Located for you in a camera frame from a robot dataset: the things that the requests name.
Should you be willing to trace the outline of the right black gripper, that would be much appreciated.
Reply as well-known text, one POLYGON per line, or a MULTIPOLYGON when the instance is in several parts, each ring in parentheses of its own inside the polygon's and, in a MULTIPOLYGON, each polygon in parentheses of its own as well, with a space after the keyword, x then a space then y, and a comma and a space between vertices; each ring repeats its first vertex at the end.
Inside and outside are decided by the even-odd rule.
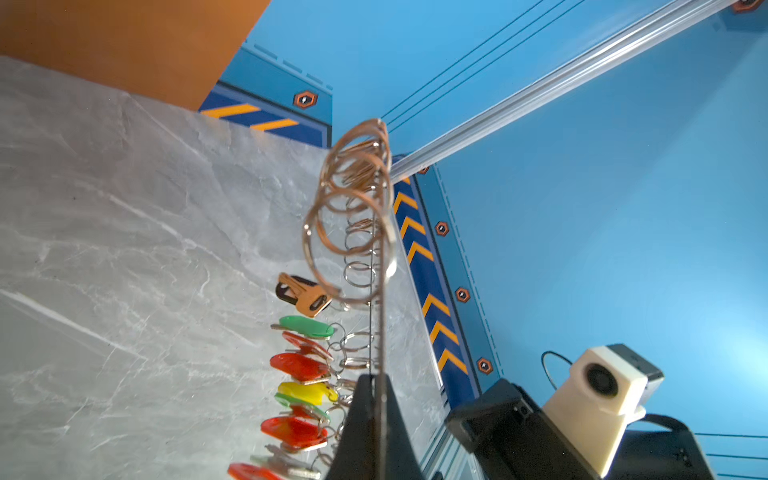
POLYGON ((490 479, 599 477, 525 390, 506 379, 452 409, 445 425, 490 479))

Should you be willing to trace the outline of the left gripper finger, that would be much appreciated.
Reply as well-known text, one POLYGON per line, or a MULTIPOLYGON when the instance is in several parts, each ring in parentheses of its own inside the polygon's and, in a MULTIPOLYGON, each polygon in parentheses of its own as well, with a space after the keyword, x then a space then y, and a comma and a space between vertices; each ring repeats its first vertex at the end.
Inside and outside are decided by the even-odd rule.
POLYGON ((328 479, 422 479, 389 377, 358 378, 328 479), (386 393, 385 437, 377 426, 377 394, 386 393))

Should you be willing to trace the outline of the bunch of coloured key tags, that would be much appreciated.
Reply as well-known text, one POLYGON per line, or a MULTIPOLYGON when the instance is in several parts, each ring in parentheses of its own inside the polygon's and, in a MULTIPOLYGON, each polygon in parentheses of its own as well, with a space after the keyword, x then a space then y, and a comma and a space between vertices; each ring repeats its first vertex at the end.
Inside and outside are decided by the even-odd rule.
POLYGON ((305 355, 329 367, 331 379, 325 383, 338 392, 339 399, 316 406, 276 391, 273 398, 282 410, 260 424, 260 431, 270 441, 266 452, 230 464, 227 474, 232 479, 321 479, 341 440, 356 382, 342 376, 337 356, 341 345, 331 340, 336 332, 330 338, 317 339, 279 331, 290 345, 285 352, 305 355))

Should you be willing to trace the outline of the yellow key tag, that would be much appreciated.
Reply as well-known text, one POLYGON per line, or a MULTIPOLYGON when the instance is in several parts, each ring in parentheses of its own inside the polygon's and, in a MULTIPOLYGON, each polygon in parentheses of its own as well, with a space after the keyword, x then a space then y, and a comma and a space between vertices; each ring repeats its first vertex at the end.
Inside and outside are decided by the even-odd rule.
POLYGON ((296 382, 282 382, 277 389, 279 394, 293 397, 310 404, 319 406, 324 402, 337 402, 338 392, 328 383, 301 384, 296 382))

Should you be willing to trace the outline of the red key tag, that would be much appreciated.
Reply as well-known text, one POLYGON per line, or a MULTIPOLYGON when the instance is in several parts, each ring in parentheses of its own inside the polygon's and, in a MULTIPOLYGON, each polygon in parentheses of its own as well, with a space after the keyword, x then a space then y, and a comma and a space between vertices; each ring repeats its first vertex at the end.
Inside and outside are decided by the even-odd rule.
POLYGON ((331 379, 329 367, 295 352, 285 352, 270 358, 270 366, 291 376, 303 385, 323 383, 331 379))

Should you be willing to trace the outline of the green key tag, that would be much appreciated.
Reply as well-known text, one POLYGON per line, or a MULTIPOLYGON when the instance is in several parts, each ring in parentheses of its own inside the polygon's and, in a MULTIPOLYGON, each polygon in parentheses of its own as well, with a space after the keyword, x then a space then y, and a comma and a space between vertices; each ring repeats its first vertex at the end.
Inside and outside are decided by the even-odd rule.
POLYGON ((271 324, 270 328, 317 339, 330 338, 336 332, 336 329, 329 324, 300 315, 283 316, 277 323, 271 324))

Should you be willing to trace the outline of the orange black key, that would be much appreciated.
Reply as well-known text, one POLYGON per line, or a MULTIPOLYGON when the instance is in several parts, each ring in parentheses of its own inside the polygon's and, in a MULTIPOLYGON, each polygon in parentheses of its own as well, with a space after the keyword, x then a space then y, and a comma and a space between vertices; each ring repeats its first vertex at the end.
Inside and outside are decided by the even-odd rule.
POLYGON ((332 302, 331 296, 314 281, 285 272, 279 274, 275 293, 278 299, 293 305, 300 314, 311 319, 332 302))

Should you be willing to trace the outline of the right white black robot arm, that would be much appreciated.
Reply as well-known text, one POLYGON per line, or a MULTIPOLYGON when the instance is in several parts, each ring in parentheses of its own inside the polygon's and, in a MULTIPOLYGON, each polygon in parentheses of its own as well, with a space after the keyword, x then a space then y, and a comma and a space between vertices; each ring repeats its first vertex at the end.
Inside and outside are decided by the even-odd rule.
MULTIPOLYGON (((648 415, 661 431, 624 433, 609 479, 713 479, 695 436, 682 422, 648 415)), ((445 425, 489 479, 596 479, 576 447, 521 387, 501 379, 449 413, 445 425)))

